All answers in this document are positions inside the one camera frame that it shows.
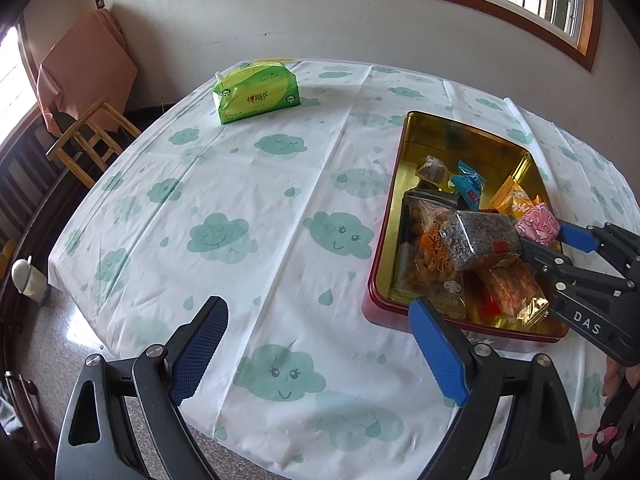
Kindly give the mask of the right hand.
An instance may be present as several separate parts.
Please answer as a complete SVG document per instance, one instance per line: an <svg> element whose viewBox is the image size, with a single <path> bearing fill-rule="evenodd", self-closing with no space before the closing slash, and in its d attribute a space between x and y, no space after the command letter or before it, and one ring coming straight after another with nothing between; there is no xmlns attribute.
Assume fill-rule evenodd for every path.
<svg viewBox="0 0 640 480"><path fill-rule="evenodd" d="M640 365L626 367L609 356L606 358L606 370L603 378L602 396L615 396L623 380L630 388L637 388L640 382Z"/></svg>

